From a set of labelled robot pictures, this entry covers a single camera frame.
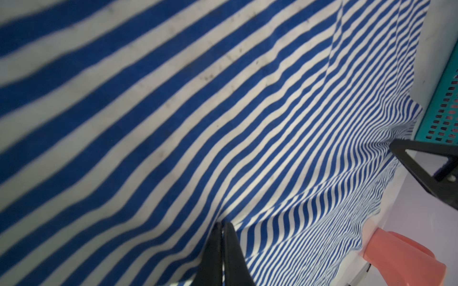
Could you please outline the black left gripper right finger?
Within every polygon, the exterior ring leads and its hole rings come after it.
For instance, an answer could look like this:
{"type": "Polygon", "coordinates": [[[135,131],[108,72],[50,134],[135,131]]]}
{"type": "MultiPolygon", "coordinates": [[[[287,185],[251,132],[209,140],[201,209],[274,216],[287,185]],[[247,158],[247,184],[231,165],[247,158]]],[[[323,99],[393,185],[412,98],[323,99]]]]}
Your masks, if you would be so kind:
{"type": "Polygon", "coordinates": [[[223,237],[225,285],[255,286],[232,223],[224,224],[223,237]]]}

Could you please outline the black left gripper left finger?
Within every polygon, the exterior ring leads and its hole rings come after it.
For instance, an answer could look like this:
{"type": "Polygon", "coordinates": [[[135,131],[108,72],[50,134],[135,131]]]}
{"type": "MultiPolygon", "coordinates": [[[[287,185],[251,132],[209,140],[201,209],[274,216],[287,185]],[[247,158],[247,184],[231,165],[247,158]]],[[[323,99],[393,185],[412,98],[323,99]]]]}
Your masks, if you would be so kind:
{"type": "Polygon", "coordinates": [[[202,261],[192,286],[222,286],[223,284],[223,225],[217,223],[206,243],[202,261]]]}

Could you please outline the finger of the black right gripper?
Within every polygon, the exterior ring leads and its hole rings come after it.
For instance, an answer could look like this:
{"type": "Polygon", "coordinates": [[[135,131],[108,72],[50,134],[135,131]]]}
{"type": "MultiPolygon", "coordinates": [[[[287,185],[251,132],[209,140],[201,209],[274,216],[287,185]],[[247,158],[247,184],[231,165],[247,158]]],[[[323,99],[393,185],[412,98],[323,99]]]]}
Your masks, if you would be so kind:
{"type": "Polygon", "coordinates": [[[454,209],[458,208],[458,147],[456,145],[395,139],[390,144],[390,151],[427,193],[454,209]],[[408,155],[407,150],[442,156],[447,161],[435,174],[430,175],[408,155]]]}

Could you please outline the navy striped tank top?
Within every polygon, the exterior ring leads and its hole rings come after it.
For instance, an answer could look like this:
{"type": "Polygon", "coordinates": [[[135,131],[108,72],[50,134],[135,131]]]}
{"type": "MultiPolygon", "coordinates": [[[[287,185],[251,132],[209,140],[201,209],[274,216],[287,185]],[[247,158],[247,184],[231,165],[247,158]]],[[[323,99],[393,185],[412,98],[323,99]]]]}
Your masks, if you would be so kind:
{"type": "Polygon", "coordinates": [[[411,136],[428,1],[2,1],[1,284],[328,286],[411,136]]]}

